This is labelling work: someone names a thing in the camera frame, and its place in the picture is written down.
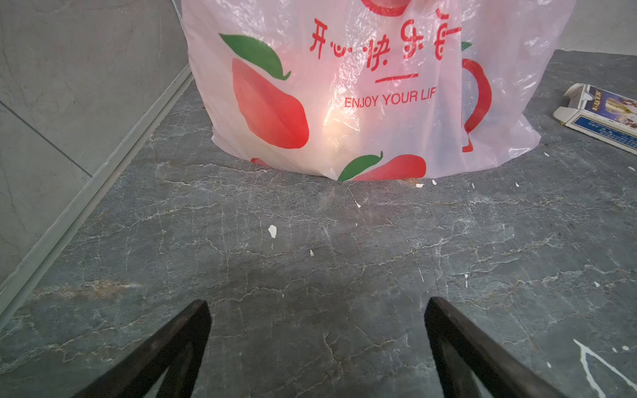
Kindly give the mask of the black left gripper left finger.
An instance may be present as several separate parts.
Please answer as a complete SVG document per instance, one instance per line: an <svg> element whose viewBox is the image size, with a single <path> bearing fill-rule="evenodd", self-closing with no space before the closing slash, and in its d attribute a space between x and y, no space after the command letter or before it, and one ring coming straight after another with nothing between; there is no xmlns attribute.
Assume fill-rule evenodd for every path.
<svg viewBox="0 0 637 398"><path fill-rule="evenodd" d="M195 300L119 364L76 397L144 397L162 381L158 397L190 397L212 327L204 300Z"/></svg>

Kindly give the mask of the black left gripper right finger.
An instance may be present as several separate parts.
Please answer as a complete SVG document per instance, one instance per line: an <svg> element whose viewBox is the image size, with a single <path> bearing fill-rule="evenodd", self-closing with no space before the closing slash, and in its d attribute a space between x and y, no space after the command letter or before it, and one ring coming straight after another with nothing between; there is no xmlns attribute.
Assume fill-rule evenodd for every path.
<svg viewBox="0 0 637 398"><path fill-rule="evenodd" d="M442 297L429 299L424 323L445 397L563 397Z"/></svg>

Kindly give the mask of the pink plastic shopping bag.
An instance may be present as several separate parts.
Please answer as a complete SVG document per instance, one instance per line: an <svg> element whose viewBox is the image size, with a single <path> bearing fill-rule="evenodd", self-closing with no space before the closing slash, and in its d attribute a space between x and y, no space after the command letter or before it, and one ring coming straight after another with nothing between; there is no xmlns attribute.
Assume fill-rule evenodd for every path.
<svg viewBox="0 0 637 398"><path fill-rule="evenodd" d="M524 117L572 1L184 1L223 151L340 182L446 177L533 149Z"/></svg>

